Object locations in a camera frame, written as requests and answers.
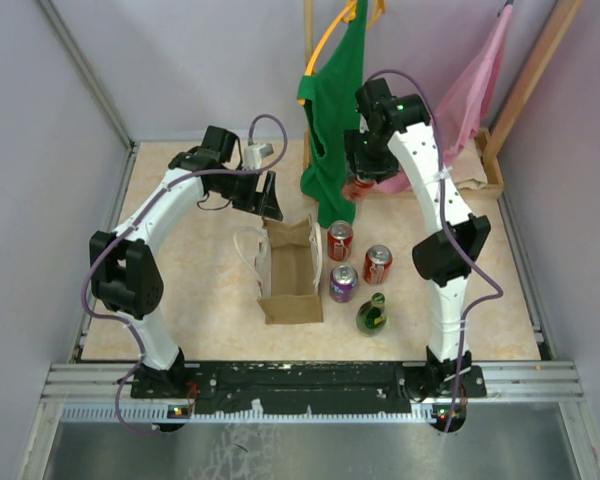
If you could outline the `green t-shirt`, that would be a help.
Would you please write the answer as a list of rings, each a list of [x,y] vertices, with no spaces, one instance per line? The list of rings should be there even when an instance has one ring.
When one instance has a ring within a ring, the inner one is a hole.
[[[297,99],[302,104],[308,125],[312,161],[304,170],[300,188],[318,204],[317,221],[323,228],[335,221],[351,223],[356,206],[342,197],[347,164],[344,131],[359,128],[355,93],[362,85],[362,40],[366,32],[368,3],[358,1],[356,19],[331,57],[314,76],[301,78]]]

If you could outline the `pink shirt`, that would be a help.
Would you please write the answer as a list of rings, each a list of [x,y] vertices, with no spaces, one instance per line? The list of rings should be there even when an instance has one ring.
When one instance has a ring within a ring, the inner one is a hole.
[[[513,14],[508,1],[498,14],[479,53],[464,69],[435,109],[434,126],[441,140],[444,165],[451,163],[470,139],[475,139],[489,113],[505,53]]]

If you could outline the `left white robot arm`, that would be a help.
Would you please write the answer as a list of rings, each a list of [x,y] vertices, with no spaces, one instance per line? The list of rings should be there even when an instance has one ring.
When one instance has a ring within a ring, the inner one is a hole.
[[[103,318],[131,331],[140,366],[153,373],[154,387],[166,396],[186,389],[188,373],[178,366],[183,356],[160,312],[164,282],[157,253],[182,216],[211,193],[236,210],[282,219],[276,175],[263,161],[278,163],[283,155],[269,143],[242,144],[233,132],[210,126],[199,145],[174,156],[157,188],[126,221],[89,241],[82,295],[102,303]]]

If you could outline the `red cola can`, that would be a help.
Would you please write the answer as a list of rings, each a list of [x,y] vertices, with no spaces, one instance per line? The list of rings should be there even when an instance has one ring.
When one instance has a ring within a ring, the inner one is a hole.
[[[393,262],[391,250],[381,244],[371,246],[365,254],[364,280],[371,285],[380,285],[386,281]]]
[[[354,238],[352,225],[344,220],[335,221],[327,230],[327,253],[330,259],[344,262],[350,256]]]
[[[365,181],[354,177],[343,185],[341,194],[345,200],[355,203],[362,201],[374,187],[375,183],[373,181]]]

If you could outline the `beige cloth in tray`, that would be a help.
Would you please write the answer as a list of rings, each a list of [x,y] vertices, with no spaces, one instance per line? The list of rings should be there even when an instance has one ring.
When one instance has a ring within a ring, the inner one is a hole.
[[[451,163],[451,177],[458,190],[480,190],[488,184],[480,151],[473,139]]]

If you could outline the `watermelon print canvas bag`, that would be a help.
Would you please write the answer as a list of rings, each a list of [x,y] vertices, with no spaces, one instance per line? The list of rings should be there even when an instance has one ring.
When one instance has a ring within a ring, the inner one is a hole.
[[[259,228],[241,227],[233,244],[258,284],[267,325],[323,321],[322,232],[312,216],[293,225],[264,219]]]

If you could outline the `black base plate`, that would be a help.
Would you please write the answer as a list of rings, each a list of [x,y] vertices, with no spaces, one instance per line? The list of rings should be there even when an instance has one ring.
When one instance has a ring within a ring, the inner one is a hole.
[[[189,400],[197,414],[242,413],[258,401],[268,415],[409,413],[435,398],[484,398],[478,365],[432,362],[180,362],[163,372],[141,367],[135,399]]]

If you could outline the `aluminium rail frame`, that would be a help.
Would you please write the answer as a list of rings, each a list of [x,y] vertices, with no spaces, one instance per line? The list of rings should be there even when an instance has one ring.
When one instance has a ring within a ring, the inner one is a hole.
[[[350,360],[326,354],[185,354],[166,306],[173,284],[158,258],[187,223],[201,292],[186,311],[200,330],[238,326],[242,338],[287,346],[295,327],[273,332],[251,305],[230,306],[256,284],[214,288],[219,262],[241,273],[250,262],[224,251],[241,228],[216,229],[199,219],[210,192],[228,195],[234,214],[248,214],[251,231],[281,202],[301,205],[281,168],[200,176],[168,169],[157,189],[125,220],[112,220],[87,250],[85,306],[103,300],[99,318],[127,329],[140,346],[134,361],[71,361],[50,368],[43,387],[23,479],[600,479],[600,448],[575,364],[571,361],[473,359],[463,388],[453,388],[453,340],[468,277],[439,287],[423,282],[411,256],[431,233],[435,184],[419,193],[372,194],[355,222],[358,237],[384,242],[395,262],[387,283],[387,333],[406,338],[410,323],[427,356],[378,361],[363,348],[371,339],[355,326],[356,303],[337,305],[326,292],[330,268],[324,232],[301,206],[302,265],[309,277],[298,320],[311,311],[320,339],[352,346]]]

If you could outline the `wooden tray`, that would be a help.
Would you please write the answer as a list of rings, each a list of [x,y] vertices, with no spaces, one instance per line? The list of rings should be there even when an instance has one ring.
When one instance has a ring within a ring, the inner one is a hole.
[[[482,127],[474,139],[474,144],[479,153],[481,153],[490,141],[491,134],[489,129]],[[307,131],[304,132],[303,136],[303,170],[306,170],[312,161],[310,138]],[[501,173],[498,159],[493,157],[489,160],[481,161],[481,166],[486,175],[487,183],[484,187],[474,190],[469,188],[459,188],[460,194],[465,199],[479,199],[479,200],[497,200],[504,191],[504,179]]]

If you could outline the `green glass bottle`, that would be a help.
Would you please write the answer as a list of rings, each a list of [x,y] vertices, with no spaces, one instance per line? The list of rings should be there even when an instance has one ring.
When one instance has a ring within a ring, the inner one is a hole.
[[[383,293],[374,293],[357,311],[356,325],[366,336],[379,334],[387,323],[386,298]]]

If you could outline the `wooden rack frame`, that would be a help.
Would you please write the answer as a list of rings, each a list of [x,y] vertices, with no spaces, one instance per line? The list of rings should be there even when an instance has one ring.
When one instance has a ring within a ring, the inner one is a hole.
[[[524,106],[538,84],[550,60],[583,5],[582,1],[557,1],[537,38],[526,62],[510,89],[490,132],[488,146],[483,150],[482,161],[497,158],[504,142],[514,127]]]

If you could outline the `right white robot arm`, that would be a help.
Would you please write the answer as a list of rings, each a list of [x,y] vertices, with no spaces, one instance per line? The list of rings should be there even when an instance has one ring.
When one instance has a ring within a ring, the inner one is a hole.
[[[423,99],[394,96],[382,78],[355,93],[360,125],[344,134],[353,196],[404,173],[420,206],[426,237],[412,249],[418,274],[431,288],[431,337],[425,364],[428,387],[450,395],[471,368],[464,310],[468,278],[491,231],[475,215],[444,165],[435,124]]]

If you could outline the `purple soda can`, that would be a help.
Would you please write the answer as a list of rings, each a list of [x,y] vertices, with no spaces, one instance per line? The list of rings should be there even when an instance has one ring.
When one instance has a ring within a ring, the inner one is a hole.
[[[330,295],[338,303],[353,299],[358,286],[358,273],[348,264],[336,265],[330,273]]]

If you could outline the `yellow clothes hanger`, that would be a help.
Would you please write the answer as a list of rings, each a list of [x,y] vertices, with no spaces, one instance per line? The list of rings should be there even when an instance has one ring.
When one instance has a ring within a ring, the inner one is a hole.
[[[336,31],[336,28],[340,24],[350,23],[356,19],[358,12],[358,1],[347,1],[346,6],[335,16],[331,21],[330,25],[326,28],[323,35],[317,43],[314,43],[313,33],[313,2],[305,1],[304,5],[304,39],[305,39],[305,53],[306,67],[304,70],[304,76],[314,76],[317,72],[316,66],[321,53],[323,52],[328,41]],[[361,54],[361,66],[364,66],[365,60],[365,47],[367,40],[367,33],[373,28],[377,21],[386,13],[387,2],[383,0],[374,1],[372,4],[371,12],[367,13],[367,24],[365,27],[366,32],[363,34],[362,40],[362,54]]]

